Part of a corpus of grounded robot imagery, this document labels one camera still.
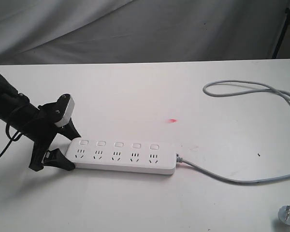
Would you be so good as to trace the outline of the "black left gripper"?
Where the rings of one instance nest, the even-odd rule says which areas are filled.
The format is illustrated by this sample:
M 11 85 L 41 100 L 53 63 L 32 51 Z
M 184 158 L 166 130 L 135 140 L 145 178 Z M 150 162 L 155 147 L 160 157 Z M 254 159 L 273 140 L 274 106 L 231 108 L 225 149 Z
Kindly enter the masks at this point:
M 58 133 L 58 127 L 51 121 L 51 113 L 55 103 L 47 103 L 39 106 L 39 112 L 31 123 L 30 137 L 33 139 L 33 151 L 29 168 L 40 171 L 44 166 L 56 167 L 66 171 L 75 169 L 75 164 L 68 160 L 59 148 L 49 150 L 49 147 Z M 69 123 L 60 128 L 60 134 L 72 141 L 80 138 L 81 135 L 76 130 L 72 118 Z

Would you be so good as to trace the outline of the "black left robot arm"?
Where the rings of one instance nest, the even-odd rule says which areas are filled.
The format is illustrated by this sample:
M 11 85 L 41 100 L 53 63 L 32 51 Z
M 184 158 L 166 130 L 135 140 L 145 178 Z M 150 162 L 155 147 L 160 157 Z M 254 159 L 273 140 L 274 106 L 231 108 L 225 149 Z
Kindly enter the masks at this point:
M 0 74 L 0 119 L 6 123 L 5 133 L 10 142 L 18 141 L 21 136 L 34 142 L 29 168 L 36 172 L 45 166 L 66 171 L 75 169 L 74 163 L 60 149 L 49 150 L 57 134 L 69 140 L 80 137 L 72 122 L 73 110 L 74 100 L 70 94 L 35 107 Z

